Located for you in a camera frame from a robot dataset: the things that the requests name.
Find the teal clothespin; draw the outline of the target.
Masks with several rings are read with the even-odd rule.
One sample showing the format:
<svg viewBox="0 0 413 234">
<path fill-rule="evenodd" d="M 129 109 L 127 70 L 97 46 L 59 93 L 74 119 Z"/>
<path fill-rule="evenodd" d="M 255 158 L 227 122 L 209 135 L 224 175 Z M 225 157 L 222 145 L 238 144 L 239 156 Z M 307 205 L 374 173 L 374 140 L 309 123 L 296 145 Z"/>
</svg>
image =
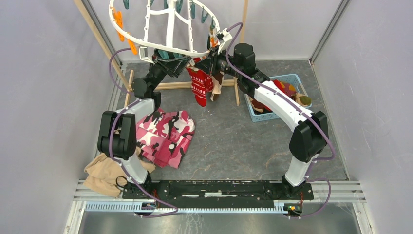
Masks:
<svg viewBox="0 0 413 234">
<path fill-rule="evenodd" d="M 172 58 L 173 58 L 173 54 L 170 55 L 170 52 L 169 52 L 169 51 L 165 51 L 165 50 L 158 49 L 158 50 L 157 50 L 157 53 L 159 54 L 159 56 L 160 56 L 162 59 L 172 59 Z"/>
</svg>

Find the orange clothespin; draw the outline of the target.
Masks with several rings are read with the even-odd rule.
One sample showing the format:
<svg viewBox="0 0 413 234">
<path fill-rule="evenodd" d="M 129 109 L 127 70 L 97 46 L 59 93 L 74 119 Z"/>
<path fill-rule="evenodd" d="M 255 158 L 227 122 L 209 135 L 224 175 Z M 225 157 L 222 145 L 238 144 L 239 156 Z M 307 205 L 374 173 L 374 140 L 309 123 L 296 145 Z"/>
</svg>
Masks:
<svg viewBox="0 0 413 234">
<path fill-rule="evenodd" d="M 119 28 L 123 28 L 123 21 L 122 21 L 122 13 L 121 13 L 121 11 L 117 11 L 114 7 L 112 8 L 112 16 L 113 16 L 113 18 L 114 18 L 114 21 L 116 22 L 116 25 L 119 27 Z M 121 42 L 123 42 L 124 40 L 125 40 L 125 38 L 124 38 L 124 36 L 121 34 L 121 33 L 119 33 L 119 32 L 117 32 L 117 34 L 118 34 L 118 37 L 119 37 L 119 39 L 120 39 L 120 41 Z"/>
<path fill-rule="evenodd" d="M 217 39 L 217 37 L 214 34 L 209 34 L 209 45 L 210 48 L 215 47 L 219 44 L 219 40 Z"/>
</svg>

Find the tan brown striped sock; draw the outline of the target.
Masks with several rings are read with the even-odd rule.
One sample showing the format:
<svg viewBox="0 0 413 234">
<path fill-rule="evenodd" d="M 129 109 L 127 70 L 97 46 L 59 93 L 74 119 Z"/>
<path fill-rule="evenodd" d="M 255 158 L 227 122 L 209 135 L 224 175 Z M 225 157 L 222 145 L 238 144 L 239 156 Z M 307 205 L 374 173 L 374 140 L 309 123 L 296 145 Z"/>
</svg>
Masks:
<svg viewBox="0 0 413 234">
<path fill-rule="evenodd" d="M 211 76 L 213 81 L 213 89 L 211 91 L 210 99 L 211 101 L 216 101 L 221 94 L 221 88 L 223 83 L 224 74 L 222 72 L 217 73 L 214 76 Z"/>
</svg>

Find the white clip hanger frame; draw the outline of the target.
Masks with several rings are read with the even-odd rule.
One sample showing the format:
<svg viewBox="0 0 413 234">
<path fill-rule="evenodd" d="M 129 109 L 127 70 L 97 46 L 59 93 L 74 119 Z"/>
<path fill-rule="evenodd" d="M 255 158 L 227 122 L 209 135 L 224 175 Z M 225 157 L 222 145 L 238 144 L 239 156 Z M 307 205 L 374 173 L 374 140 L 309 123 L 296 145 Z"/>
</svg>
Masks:
<svg viewBox="0 0 413 234">
<path fill-rule="evenodd" d="M 139 46 L 146 46 L 185 56 L 205 57 L 213 48 L 209 45 L 209 34 L 217 37 L 223 30 L 212 10 L 198 0 L 164 0 L 160 4 L 139 0 L 136 4 L 141 10 L 135 17 L 130 13 L 122 17 L 123 28 L 119 28 L 112 16 L 112 8 L 120 11 L 117 7 L 123 6 L 128 10 L 133 4 L 129 0 L 110 0 L 107 11 L 112 27 L 124 36 L 134 55 L 139 55 Z M 210 20 L 205 34 L 207 48 L 197 51 L 194 44 L 199 38 L 196 27 L 207 20 Z"/>
</svg>

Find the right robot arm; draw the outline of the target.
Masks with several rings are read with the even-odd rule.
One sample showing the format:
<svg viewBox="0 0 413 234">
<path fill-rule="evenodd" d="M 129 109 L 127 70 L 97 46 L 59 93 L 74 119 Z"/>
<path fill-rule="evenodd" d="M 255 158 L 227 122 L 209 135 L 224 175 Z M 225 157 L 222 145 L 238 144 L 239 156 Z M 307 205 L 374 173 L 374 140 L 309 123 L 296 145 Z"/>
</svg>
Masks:
<svg viewBox="0 0 413 234">
<path fill-rule="evenodd" d="M 282 177 L 281 192 L 284 197 L 294 199 L 301 192 L 312 161 L 331 144 L 326 115 L 322 111 L 312 112 L 280 90 L 256 67 L 252 45 L 235 45 L 233 55 L 218 50 L 218 47 L 211 48 L 195 67 L 210 76 L 223 73 L 236 77 L 242 92 L 269 108 L 292 131 L 289 150 L 293 157 Z"/>
</svg>

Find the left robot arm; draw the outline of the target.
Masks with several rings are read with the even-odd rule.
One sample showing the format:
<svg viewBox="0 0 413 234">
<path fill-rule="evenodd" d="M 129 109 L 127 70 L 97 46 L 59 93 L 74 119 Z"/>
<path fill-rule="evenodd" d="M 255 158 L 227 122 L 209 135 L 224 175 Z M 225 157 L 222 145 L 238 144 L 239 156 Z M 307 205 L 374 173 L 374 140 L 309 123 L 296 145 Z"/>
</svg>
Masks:
<svg viewBox="0 0 413 234">
<path fill-rule="evenodd" d="M 143 199 L 152 195 L 153 185 L 147 182 L 149 172 L 135 153 L 136 123 L 159 108 L 161 94 L 156 91 L 157 86 L 165 76 L 179 76 L 191 57 L 164 59 L 153 56 L 152 60 L 148 73 L 132 81 L 136 101 L 121 110 L 102 114 L 97 141 L 98 150 L 120 165 L 127 181 L 135 183 L 134 192 Z"/>
</svg>

